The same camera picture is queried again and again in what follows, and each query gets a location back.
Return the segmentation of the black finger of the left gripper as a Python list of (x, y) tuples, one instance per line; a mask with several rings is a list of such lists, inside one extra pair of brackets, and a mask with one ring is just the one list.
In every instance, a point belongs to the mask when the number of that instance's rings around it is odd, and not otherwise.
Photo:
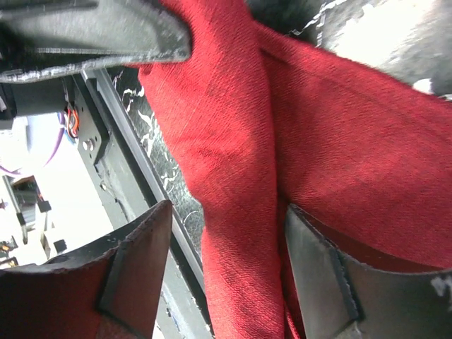
[(2, 1), (1, 82), (122, 64), (183, 62), (188, 25), (160, 1)]

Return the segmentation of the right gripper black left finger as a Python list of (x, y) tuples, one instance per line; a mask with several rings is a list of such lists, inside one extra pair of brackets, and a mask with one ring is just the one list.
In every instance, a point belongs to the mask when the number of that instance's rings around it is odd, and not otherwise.
[(2, 338), (151, 338), (172, 204), (41, 265), (1, 271)]

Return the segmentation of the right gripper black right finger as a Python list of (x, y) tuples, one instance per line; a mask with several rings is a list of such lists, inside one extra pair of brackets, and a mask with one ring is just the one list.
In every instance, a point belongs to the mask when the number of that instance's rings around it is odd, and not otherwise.
[(307, 338), (450, 338), (451, 271), (379, 270), (290, 205), (285, 236)]

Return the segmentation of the dark red cloth napkin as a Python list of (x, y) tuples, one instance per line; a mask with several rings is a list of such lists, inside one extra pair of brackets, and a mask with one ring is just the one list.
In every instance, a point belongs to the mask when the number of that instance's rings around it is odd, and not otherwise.
[(257, 23), (243, 1), (166, 1), (183, 64), (139, 80), (203, 206), (218, 338), (303, 338), (283, 235), (294, 203), (356, 254), (451, 267), (451, 103)]

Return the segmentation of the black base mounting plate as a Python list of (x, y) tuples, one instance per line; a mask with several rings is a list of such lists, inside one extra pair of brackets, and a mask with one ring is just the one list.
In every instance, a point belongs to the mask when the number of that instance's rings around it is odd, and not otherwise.
[(72, 77), (80, 117), (78, 151), (113, 227), (158, 201), (173, 205), (172, 238), (157, 309), (166, 338), (212, 338), (199, 202), (162, 138), (136, 69), (84, 71)]

